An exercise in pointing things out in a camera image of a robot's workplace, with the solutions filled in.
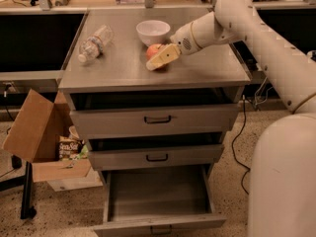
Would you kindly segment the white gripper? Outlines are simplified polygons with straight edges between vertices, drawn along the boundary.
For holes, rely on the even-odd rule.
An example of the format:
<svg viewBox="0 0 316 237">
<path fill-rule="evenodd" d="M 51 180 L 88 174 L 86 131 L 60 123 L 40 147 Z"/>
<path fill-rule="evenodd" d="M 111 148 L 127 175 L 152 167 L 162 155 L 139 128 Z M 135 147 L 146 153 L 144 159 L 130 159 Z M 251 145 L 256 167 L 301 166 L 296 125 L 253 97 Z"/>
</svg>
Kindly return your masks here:
<svg viewBox="0 0 316 237">
<path fill-rule="evenodd" d="M 192 25 L 192 23 L 188 23 L 177 29 L 170 36 L 171 43 L 163 44 L 155 55 L 147 59 L 146 68 L 154 71 L 178 59 L 180 54 L 191 55 L 198 52 L 199 47 L 194 40 Z"/>
</svg>

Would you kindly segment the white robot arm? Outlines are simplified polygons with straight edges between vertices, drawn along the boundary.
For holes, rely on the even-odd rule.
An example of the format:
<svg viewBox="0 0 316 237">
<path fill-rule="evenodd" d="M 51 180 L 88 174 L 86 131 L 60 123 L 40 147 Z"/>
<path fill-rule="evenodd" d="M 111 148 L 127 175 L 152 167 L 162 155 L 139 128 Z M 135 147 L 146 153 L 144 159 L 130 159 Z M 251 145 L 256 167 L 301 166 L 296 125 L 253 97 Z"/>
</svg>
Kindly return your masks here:
<svg viewBox="0 0 316 237">
<path fill-rule="evenodd" d="M 290 111 L 256 144 L 247 237 L 316 237 L 316 62 L 266 25 L 251 0 L 217 0 L 212 12 L 179 28 L 146 67 L 156 70 L 233 40 L 244 42 Z"/>
</svg>

